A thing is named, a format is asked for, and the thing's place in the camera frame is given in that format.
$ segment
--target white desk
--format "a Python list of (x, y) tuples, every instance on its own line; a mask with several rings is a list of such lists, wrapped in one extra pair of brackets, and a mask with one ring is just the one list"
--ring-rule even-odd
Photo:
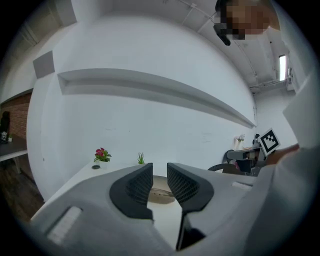
[[(61, 196), (63, 193), (74, 187), (76, 184), (87, 180), (89, 178), (111, 173), (123, 168), (134, 166), (132, 163), (111, 163), (108, 169), (92, 169), (93, 161), (85, 165), (79, 172), (77, 172), (71, 179), (69, 179), (50, 199), (35, 213), (31, 220), (47, 207), (51, 202)], [(156, 162), (153, 163), (153, 175), (167, 176), (167, 163)], [(181, 207), (177, 201), (171, 204), (158, 204), (149, 202), (147, 207), (153, 211), (154, 226), (174, 249), (177, 243), (180, 222), (181, 222)]]
[(105, 169), (92, 169), (92, 166), (94, 165), (94, 162), (90, 162), (87, 165), (85, 165), (80, 171), (78, 171), (71, 179), (69, 179), (57, 192), (53, 194), (53, 196), (50, 197), (48, 201), (45, 202), (45, 204), (33, 215), (31, 220), (39, 213), (41, 212), (47, 205), (49, 205), (52, 201), (57, 199), (59, 196), (64, 194), (69, 189), (73, 188), (78, 183), (90, 179), (95, 176), (111, 173), (126, 167), (130, 167), (131, 165), (120, 163), (120, 164), (110, 164), (109, 168), (107, 170)]

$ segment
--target person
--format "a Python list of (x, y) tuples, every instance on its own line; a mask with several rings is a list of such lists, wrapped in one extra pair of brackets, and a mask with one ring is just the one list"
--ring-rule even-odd
[(0, 122), (1, 143), (7, 141), (7, 134), (10, 125), (10, 112), (4, 111)]
[(266, 159), (267, 165), (277, 164), (301, 147), (320, 145), (320, 78), (319, 62), (300, 29), (274, 0), (218, 0), (221, 22), (229, 31), (240, 35), (262, 34), (268, 28), (279, 30), (289, 50), (287, 56), (293, 69), (296, 96), (283, 111), (298, 143), (275, 150)]

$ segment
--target flower pot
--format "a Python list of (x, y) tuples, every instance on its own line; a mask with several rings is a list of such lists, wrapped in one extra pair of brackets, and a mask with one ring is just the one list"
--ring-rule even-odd
[(242, 150), (244, 147), (244, 141), (241, 140), (241, 141), (238, 141), (237, 145), (236, 145), (236, 148), (235, 150), (238, 151), (238, 150)]
[(99, 161), (99, 165), (100, 165), (100, 168), (101, 168), (101, 169), (106, 170), (107, 167), (108, 167), (108, 162)]

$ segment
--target potted plant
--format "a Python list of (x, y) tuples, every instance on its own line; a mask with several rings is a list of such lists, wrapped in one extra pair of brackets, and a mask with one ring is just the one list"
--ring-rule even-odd
[(95, 159), (94, 162), (97, 162), (97, 164), (100, 165), (101, 169), (107, 169), (107, 162), (110, 162), (111, 155), (108, 154), (108, 151), (106, 151), (103, 147), (100, 149), (97, 149), (95, 151)]
[(244, 134), (241, 134), (239, 137), (238, 136), (234, 137), (233, 149), (235, 151), (242, 150), (244, 141), (245, 141), (245, 135)]
[(143, 165), (145, 163), (145, 158), (144, 158), (143, 152), (142, 153), (139, 152), (137, 160), (138, 160), (139, 165)]

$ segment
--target black chair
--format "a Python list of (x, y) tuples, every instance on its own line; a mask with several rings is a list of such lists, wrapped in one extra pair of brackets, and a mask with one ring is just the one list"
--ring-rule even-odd
[(220, 163), (214, 165), (208, 169), (208, 171), (217, 171), (223, 169), (224, 174), (236, 174), (236, 175), (247, 175), (246, 172), (240, 171), (236, 168), (236, 166), (232, 163)]

